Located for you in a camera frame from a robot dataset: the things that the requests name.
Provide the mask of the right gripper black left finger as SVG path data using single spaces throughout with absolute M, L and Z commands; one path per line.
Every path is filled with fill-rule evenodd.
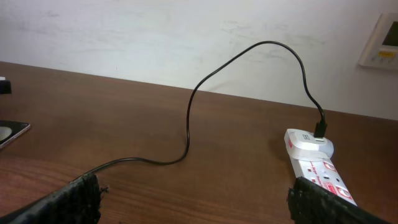
M 8 224 L 95 224 L 107 187 L 100 187 L 94 174 L 85 174 L 59 190 L 1 217 Z

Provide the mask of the black Samsung Galaxy phone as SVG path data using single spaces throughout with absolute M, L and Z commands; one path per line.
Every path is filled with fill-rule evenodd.
M 1 149 L 30 129 L 29 123 L 1 120 Z

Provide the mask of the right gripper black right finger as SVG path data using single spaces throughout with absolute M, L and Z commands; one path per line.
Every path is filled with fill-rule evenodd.
M 296 178 L 287 203 L 295 224 L 388 224 L 304 177 Z

